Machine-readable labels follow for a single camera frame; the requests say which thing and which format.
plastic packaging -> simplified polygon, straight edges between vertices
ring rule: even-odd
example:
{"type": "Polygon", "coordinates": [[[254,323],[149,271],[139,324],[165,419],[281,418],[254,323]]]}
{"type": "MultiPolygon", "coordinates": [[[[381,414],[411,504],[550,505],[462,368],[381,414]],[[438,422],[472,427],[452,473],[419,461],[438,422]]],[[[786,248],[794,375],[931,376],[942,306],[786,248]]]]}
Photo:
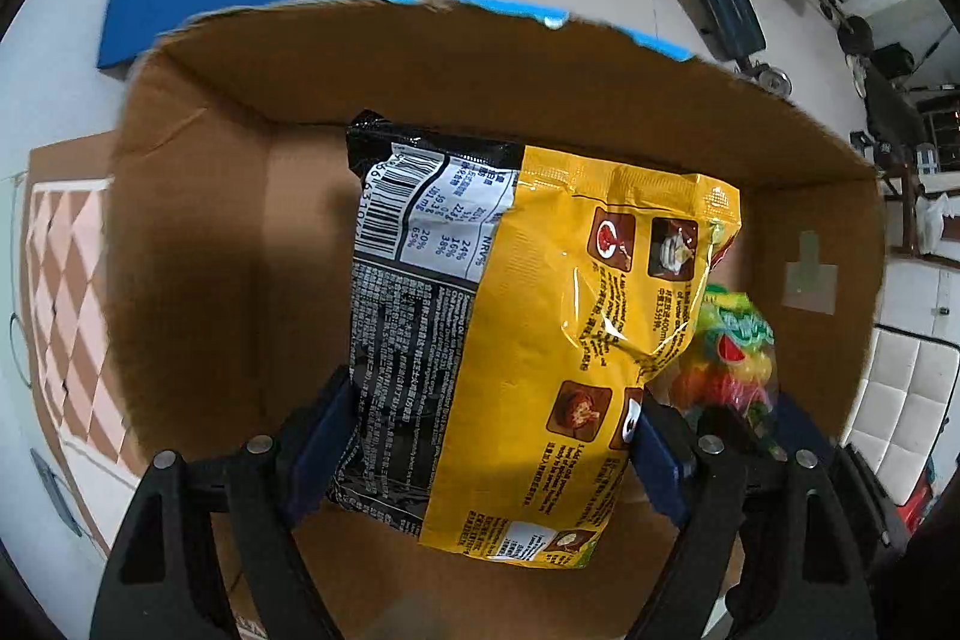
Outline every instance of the plastic packaging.
{"type": "Polygon", "coordinates": [[[670,404],[695,415],[729,405],[760,434],[776,404],[774,333],[746,293],[708,285],[696,333],[680,356],[670,404]]]}
{"type": "Polygon", "coordinates": [[[920,253],[936,253],[937,245],[944,236],[944,218],[955,218],[953,205],[947,194],[940,194],[931,201],[920,196],[917,199],[917,239],[920,253]]]}
{"type": "Polygon", "coordinates": [[[371,113],[347,147],[360,423],[331,498],[445,551],[583,566],[736,189],[371,113]]]}

barcode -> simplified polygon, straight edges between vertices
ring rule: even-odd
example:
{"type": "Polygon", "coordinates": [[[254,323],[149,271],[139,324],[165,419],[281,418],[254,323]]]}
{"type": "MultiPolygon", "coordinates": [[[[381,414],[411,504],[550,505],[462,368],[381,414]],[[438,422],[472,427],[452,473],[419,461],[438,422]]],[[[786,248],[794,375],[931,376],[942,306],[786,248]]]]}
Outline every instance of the barcode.
{"type": "Polygon", "coordinates": [[[371,169],[367,176],[366,209],[360,215],[354,247],[392,258],[400,244],[403,213],[416,189],[434,175],[440,161],[404,151],[371,169]]]}

gummy candy bag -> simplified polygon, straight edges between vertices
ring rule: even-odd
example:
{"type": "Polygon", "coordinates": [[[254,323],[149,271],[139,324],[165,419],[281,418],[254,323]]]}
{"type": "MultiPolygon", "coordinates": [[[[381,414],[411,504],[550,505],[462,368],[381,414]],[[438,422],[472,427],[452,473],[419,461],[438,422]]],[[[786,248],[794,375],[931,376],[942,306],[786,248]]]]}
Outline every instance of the gummy candy bag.
{"type": "Polygon", "coordinates": [[[708,285],[693,340],[678,358],[670,404],[691,415],[728,405],[757,431],[775,402],[773,329],[746,293],[708,285]]]}

checkered mat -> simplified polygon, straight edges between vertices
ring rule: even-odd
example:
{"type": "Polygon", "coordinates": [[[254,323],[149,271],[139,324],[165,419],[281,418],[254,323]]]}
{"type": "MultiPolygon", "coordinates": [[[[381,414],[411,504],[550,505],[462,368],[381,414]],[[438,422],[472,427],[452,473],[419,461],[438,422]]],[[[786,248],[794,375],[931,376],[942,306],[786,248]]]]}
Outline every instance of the checkered mat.
{"type": "Polygon", "coordinates": [[[108,189],[109,180],[37,183],[32,189],[24,248],[32,333],[43,398],[61,437],[77,437],[142,475],[102,310],[108,189]]]}

cardboard box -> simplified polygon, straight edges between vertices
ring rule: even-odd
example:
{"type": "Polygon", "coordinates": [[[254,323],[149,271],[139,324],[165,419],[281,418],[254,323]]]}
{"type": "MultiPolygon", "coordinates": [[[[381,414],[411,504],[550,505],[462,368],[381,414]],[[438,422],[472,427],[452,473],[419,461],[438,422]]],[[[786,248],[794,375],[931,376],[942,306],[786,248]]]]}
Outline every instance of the cardboard box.
{"type": "MultiPolygon", "coordinates": [[[[343,126],[365,108],[738,186],[728,273],[774,327],[781,387],[839,434],[882,274],[874,171],[787,102],[642,44],[483,1],[233,10],[165,37],[130,87],[107,216],[110,335],[145,450],[232,451],[347,360],[360,184],[343,126]]],[[[616,637],[673,536],[621,503],[589,567],[556,572],[429,550],[333,507],[296,532],[347,637],[408,619],[458,638],[616,637]]],[[[234,608],[256,617],[222,528],[218,544],[234,608]]]]}

